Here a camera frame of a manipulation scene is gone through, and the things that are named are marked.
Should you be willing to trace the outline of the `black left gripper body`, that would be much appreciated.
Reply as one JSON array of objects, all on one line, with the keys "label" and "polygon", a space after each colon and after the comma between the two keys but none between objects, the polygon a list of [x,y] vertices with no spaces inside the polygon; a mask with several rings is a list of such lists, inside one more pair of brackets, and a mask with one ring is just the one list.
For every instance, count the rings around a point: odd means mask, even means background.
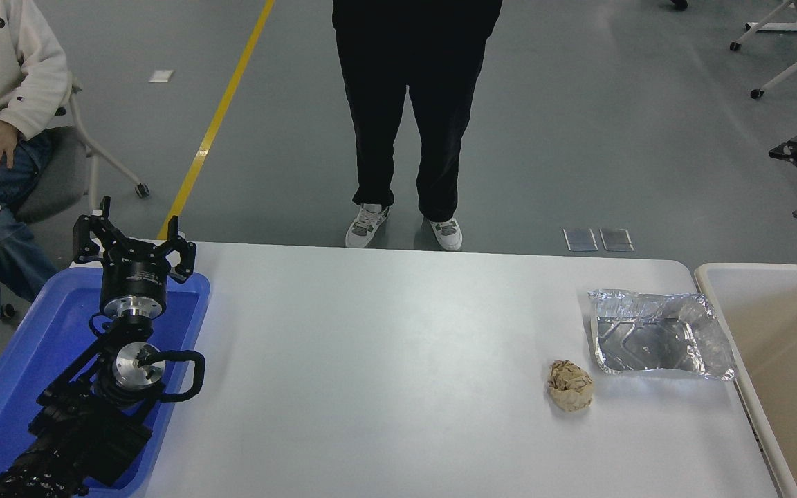
[{"label": "black left gripper body", "polygon": [[164,257],[102,258],[101,309],[165,309],[169,262]]}]

